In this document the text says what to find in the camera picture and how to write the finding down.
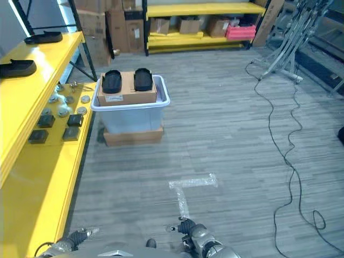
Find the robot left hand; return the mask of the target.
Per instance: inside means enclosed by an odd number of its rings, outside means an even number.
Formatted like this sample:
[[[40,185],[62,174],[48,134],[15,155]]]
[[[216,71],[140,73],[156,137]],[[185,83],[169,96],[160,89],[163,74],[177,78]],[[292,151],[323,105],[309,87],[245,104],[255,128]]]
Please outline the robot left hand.
[[[71,244],[72,251],[78,250],[78,246],[87,238],[99,232],[99,228],[82,228],[79,231],[71,233],[67,239]]]

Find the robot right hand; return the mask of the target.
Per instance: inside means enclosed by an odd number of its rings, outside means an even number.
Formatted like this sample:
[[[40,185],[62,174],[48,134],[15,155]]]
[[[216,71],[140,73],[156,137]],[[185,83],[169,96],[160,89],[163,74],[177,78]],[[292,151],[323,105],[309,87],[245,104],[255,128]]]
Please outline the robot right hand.
[[[197,224],[190,218],[179,217],[178,223],[168,224],[164,229],[169,233],[180,233],[183,235],[182,240],[186,240],[194,237]]]

